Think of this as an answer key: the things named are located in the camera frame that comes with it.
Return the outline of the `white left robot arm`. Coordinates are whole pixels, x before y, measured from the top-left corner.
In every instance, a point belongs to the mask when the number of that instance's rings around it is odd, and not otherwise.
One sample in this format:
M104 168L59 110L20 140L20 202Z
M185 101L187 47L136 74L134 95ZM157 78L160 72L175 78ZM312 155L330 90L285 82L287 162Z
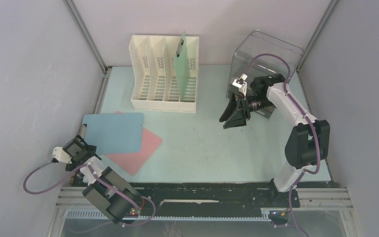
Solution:
M89 145L77 135L61 151L54 152L58 161L66 163L67 171L79 171L87 187L82 195L115 224L125 217L137 217L145 203L143 197L96 154L96 146Z

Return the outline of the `pink paper sheet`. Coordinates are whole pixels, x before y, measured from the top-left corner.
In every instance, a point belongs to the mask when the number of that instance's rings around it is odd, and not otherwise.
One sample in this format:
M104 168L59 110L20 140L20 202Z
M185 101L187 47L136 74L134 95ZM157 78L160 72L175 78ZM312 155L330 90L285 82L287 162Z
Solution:
M146 128L142 132L142 146L137 153L107 154L106 157L129 175L135 175L161 145L162 138Z

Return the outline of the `green clipboard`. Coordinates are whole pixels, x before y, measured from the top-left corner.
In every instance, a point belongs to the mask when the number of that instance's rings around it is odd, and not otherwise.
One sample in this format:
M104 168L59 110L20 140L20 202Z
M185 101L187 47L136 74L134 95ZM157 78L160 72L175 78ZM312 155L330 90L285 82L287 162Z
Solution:
M185 32L182 33L179 40L177 50L174 56L174 69L176 73L176 80L179 90L180 101L184 101L186 89L190 79L190 69L188 63L188 50L187 50L187 39Z

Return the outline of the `transparent grey drawer box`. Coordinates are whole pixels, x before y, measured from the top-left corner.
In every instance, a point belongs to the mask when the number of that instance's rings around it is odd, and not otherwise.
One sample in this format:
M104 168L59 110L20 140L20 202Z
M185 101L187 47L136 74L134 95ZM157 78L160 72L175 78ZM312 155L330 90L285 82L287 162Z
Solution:
M252 95L250 83L255 77L282 74L292 77L304 55L304 50L294 44L278 39L259 30L252 31L237 47L231 62L226 98L238 90L231 87L233 78L245 73L247 95Z

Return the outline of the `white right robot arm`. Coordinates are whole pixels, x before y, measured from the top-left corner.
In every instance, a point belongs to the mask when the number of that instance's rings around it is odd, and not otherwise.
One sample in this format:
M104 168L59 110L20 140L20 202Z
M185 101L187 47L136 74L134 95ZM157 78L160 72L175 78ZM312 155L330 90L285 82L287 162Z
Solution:
M267 193L271 205L281 206L287 200L286 192L294 189L305 173L319 172L321 160L328 156L330 125L300 104L282 74L256 77L251 83L247 77L242 74L230 80L235 91L219 122L224 129L246 126L252 112L272 106L292 127L284 148L286 163L273 179L275 188Z

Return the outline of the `blue clipboard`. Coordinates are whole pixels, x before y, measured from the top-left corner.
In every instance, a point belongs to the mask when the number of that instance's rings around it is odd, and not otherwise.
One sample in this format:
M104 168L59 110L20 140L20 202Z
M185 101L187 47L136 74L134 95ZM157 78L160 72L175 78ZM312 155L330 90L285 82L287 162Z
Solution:
M84 140L99 155L137 153L142 147L144 114L87 114Z

